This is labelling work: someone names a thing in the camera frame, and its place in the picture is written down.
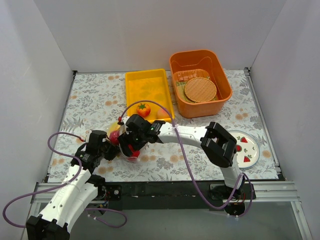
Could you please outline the orange fake bell pepper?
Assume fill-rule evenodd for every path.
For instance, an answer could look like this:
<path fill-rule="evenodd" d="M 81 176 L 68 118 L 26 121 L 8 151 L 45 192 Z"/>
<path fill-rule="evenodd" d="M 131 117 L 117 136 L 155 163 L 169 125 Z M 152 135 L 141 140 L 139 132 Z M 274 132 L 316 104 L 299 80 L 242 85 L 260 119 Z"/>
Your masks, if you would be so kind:
<path fill-rule="evenodd" d="M 147 103 L 140 103 L 136 107 L 136 113 L 143 117 L 146 118 L 150 115 L 151 113 L 151 107 Z"/>

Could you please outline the red fake apple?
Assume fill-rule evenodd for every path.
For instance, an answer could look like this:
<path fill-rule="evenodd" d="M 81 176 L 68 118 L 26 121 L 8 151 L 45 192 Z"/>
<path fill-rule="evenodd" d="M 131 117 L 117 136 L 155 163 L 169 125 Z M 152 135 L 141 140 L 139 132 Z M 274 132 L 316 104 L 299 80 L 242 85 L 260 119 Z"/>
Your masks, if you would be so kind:
<path fill-rule="evenodd" d="M 118 137 L 119 137 L 119 131 L 118 130 L 114 130 L 109 134 L 109 140 L 115 146 L 119 145 Z"/>

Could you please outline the clear zip top bag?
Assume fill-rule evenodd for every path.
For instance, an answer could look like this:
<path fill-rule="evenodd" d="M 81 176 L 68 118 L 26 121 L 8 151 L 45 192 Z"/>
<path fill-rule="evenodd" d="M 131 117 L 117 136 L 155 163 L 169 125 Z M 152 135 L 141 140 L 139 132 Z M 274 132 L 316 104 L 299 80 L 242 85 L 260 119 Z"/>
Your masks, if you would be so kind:
<path fill-rule="evenodd" d="M 131 150 L 134 150 L 133 149 L 133 144 L 132 143 L 129 143 L 129 141 L 126 139 L 126 136 L 127 136 L 127 132 L 126 132 L 126 129 L 123 125 L 119 124 L 120 125 L 120 128 L 119 128 L 119 137 L 118 137 L 118 141 L 119 141 L 119 145 L 113 145 L 111 142 L 110 142 L 110 139 L 109 139 L 109 135 L 110 133 L 107 132 L 107 129 L 106 129 L 106 136 L 107 136 L 107 140 L 113 145 L 113 146 L 116 146 L 119 150 L 119 153 L 117 154 L 117 158 L 118 159 L 121 159 L 121 160 L 124 160 L 124 161 L 127 161 L 127 162 L 130 162 L 130 163 L 138 163 L 141 161 L 141 151 L 140 150 L 137 150 L 137 151 L 140 151 L 140 155 L 138 157 L 138 161 L 129 161 L 127 160 L 127 157 L 131 155 Z"/>

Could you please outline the fake peach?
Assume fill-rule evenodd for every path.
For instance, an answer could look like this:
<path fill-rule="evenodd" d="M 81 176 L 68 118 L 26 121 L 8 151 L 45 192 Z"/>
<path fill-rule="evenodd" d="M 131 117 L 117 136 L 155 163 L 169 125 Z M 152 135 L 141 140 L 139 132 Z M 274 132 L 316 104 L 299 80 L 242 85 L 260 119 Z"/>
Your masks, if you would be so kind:
<path fill-rule="evenodd" d="M 160 108 L 156 113 L 156 117 L 157 119 L 166 119 L 166 118 L 169 118 L 170 116 L 164 109 Z"/>

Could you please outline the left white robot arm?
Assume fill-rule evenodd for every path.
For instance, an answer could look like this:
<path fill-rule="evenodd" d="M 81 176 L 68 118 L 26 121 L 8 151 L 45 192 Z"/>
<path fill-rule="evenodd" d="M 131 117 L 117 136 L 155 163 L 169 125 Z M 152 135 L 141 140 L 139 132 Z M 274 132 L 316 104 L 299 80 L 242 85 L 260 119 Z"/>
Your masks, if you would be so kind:
<path fill-rule="evenodd" d="M 103 158 L 112 160 L 117 152 L 105 131 L 90 130 L 71 161 L 63 187 L 57 189 L 38 216 L 27 220 L 28 239 L 68 240 L 72 227 L 91 201 L 107 204 L 119 200 L 122 188 L 107 185 L 103 177 L 93 173 Z"/>

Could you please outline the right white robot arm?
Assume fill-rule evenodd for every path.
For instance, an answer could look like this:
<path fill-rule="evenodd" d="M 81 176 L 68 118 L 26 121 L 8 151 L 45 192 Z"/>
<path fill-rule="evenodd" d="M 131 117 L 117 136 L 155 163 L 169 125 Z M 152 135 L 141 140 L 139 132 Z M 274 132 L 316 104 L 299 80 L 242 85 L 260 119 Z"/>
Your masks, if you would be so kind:
<path fill-rule="evenodd" d="M 215 166 L 220 167 L 227 195 L 237 199 L 245 192 L 243 177 L 237 163 L 237 140 L 217 122 L 191 127 L 156 120 L 153 123 L 138 114 L 119 120 L 119 148 L 128 158 L 147 144 L 177 143 L 202 149 Z"/>

